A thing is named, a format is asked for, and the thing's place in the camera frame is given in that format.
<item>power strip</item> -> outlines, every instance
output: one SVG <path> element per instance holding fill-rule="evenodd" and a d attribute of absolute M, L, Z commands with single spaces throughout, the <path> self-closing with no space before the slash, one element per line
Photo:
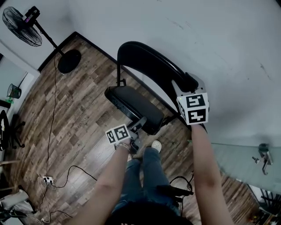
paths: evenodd
<path fill-rule="evenodd" d="M 43 177 L 45 183 L 54 183 L 53 177 Z"/>

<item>chair backrest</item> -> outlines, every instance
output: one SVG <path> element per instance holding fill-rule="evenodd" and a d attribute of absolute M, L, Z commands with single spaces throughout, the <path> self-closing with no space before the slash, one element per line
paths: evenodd
<path fill-rule="evenodd" d="M 117 55 L 118 66 L 131 67 L 157 83 L 177 106 L 177 95 L 172 85 L 174 80 L 182 92 L 192 93 L 198 82 L 184 73 L 169 59 L 153 48 L 137 41 L 129 41 L 120 46 Z"/>

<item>black fan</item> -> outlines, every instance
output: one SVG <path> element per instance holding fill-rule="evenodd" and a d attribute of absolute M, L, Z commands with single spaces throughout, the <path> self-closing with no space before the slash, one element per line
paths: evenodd
<path fill-rule="evenodd" d="M 33 25 L 35 25 L 62 55 L 58 63 L 58 70 L 63 74 L 71 72 L 78 66 L 80 62 L 80 52 L 73 49 L 66 53 L 63 53 L 36 20 L 39 15 L 40 11 L 35 6 L 28 10 L 25 16 L 23 16 L 15 8 L 7 7 L 4 9 L 2 19 L 7 28 L 15 36 L 31 46 L 38 47 L 42 44 L 42 38 L 39 33 L 33 28 Z"/>

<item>bracelet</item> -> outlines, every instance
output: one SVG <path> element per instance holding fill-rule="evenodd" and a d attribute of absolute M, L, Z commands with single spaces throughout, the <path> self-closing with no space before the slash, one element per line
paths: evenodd
<path fill-rule="evenodd" d="M 130 148 L 128 145 L 126 145 L 126 144 L 124 144 L 124 143 L 120 142 L 120 143 L 116 146 L 116 149 L 117 149 L 119 146 L 123 146 L 123 147 L 125 147 L 125 148 L 128 150 L 128 152 L 130 153 L 131 148 Z"/>

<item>wooden floor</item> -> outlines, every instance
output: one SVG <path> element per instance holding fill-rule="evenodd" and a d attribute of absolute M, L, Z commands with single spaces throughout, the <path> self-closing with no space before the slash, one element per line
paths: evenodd
<path fill-rule="evenodd" d="M 64 185 L 68 169 L 77 165 L 98 178 L 110 159 L 114 149 L 108 144 L 104 132 L 114 126 L 129 123 L 116 107 L 104 96 L 108 86 L 116 83 L 116 65 L 91 45 L 76 37 L 64 51 L 78 49 L 82 53 L 79 66 L 70 74 L 57 72 L 57 106 L 50 138 L 48 174 L 57 186 Z M 54 108 L 54 60 L 43 69 L 40 78 L 25 99 L 19 115 L 26 122 L 21 139 L 24 149 L 6 151 L 6 159 L 21 162 L 4 166 L 8 181 L 21 184 L 29 194 L 31 202 L 38 208 L 42 193 L 37 178 L 46 174 L 47 146 Z M 136 88 L 165 115 L 171 115 L 156 98 L 125 72 L 127 85 Z M 156 136 L 141 133 L 145 145 L 153 140 L 162 142 L 162 165 L 169 180 L 182 175 L 190 179 L 193 170 L 190 132 L 178 119 L 163 127 Z M 64 188 L 46 194 L 50 211 L 62 210 L 74 216 L 90 198 L 95 181 L 77 168 L 72 168 Z M 252 209 L 257 204 L 248 187 L 226 175 L 222 176 L 223 192 L 231 216 L 236 224 L 247 224 Z M 174 186 L 185 188 L 183 181 Z M 47 217 L 47 205 L 32 217 L 39 220 Z M 195 196 L 184 199 L 184 215 L 194 223 L 201 224 Z M 36 224 L 35 218 L 25 219 L 26 224 Z M 60 212 L 52 214 L 51 224 L 64 224 L 68 216 Z"/>

